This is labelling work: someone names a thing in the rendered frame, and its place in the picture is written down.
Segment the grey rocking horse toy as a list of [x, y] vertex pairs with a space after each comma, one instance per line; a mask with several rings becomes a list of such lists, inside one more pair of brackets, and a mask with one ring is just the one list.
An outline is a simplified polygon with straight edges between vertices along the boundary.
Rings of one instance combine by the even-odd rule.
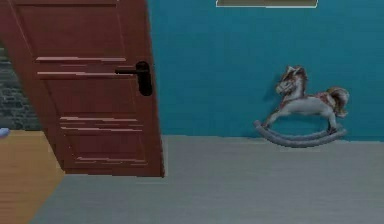
[[[275, 88], [282, 95], [279, 106], [264, 122], [254, 121], [255, 129], [264, 139], [284, 147], [307, 148], [327, 144], [346, 135], [347, 130], [337, 123], [337, 119], [348, 114], [345, 107], [350, 98], [349, 92], [342, 87], [331, 87], [323, 92], [307, 94], [307, 81], [307, 72], [302, 66], [287, 66]], [[284, 135], [270, 129], [278, 118], [292, 114], [324, 117], [328, 127], [307, 135]]]

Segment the red-brown wooden room door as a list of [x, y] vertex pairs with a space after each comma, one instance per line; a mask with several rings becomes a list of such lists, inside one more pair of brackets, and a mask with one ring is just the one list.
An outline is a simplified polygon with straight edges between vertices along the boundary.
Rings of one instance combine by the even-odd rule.
[[0, 0], [0, 43], [65, 173], [164, 176], [148, 0]]

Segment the white-framed wall picture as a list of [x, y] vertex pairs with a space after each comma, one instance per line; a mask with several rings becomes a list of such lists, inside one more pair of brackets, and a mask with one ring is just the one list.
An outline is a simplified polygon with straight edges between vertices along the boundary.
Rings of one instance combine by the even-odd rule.
[[316, 8], [318, 0], [216, 0], [216, 7]]

